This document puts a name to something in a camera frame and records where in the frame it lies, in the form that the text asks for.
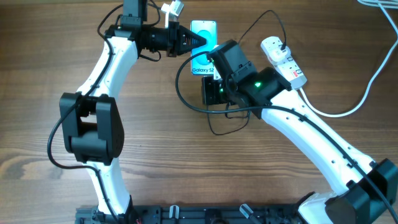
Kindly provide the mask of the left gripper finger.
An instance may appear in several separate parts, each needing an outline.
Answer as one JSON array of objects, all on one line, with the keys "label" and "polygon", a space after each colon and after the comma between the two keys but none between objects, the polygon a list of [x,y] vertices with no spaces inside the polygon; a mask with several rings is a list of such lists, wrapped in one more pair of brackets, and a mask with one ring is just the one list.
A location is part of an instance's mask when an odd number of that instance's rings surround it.
[{"label": "left gripper finger", "polygon": [[182,42],[178,47],[178,54],[183,55],[191,52],[195,48],[199,48],[207,44],[206,40],[193,40],[190,42]]},{"label": "left gripper finger", "polygon": [[180,31],[181,42],[183,44],[206,44],[207,43],[207,40],[204,37],[192,32],[190,29],[187,29],[184,26],[180,26],[179,31]]}]

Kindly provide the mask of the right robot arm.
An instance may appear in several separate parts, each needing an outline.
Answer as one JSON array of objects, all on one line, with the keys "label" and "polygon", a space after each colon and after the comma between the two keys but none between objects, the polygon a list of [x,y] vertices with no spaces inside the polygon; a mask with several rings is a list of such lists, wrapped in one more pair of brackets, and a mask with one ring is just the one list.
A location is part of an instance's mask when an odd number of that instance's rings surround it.
[{"label": "right robot arm", "polygon": [[375,162],[345,141],[299,96],[306,82],[290,49],[268,37],[261,49],[270,67],[258,71],[238,43],[229,40],[208,54],[219,77],[203,89],[207,105],[235,103],[285,135],[326,178],[328,193],[311,193],[298,205],[307,223],[372,223],[393,210],[397,167]]}]

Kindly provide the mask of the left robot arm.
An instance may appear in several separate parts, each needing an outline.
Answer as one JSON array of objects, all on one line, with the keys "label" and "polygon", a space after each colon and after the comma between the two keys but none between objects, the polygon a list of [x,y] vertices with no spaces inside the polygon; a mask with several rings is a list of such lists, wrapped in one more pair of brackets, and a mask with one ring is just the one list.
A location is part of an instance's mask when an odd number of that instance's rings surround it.
[{"label": "left robot arm", "polygon": [[75,156],[76,168],[87,170],[98,206],[76,212],[78,223],[139,223],[119,166],[124,128],[116,104],[119,92],[142,50],[176,57],[206,44],[206,40],[178,22],[183,2],[157,8],[160,28],[147,22],[152,1],[124,1],[123,13],[100,36],[101,56],[89,78],[74,93],[60,99],[60,120],[65,149]]}]

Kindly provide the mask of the cyan screen Galaxy smartphone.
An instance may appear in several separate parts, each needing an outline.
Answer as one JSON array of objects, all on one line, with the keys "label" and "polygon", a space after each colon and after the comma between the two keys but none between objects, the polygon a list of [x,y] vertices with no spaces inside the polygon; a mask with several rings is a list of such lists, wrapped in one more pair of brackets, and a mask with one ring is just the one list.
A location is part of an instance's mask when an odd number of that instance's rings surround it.
[{"label": "cyan screen Galaxy smartphone", "polygon": [[[217,23],[216,21],[193,20],[190,25],[191,31],[206,39],[206,44],[192,50],[191,55],[200,52],[211,51],[217,45]],[[213,75],[214,66],[208,61],[205,54],[199,55],[191,60],[191,72],[193,75]]]}]

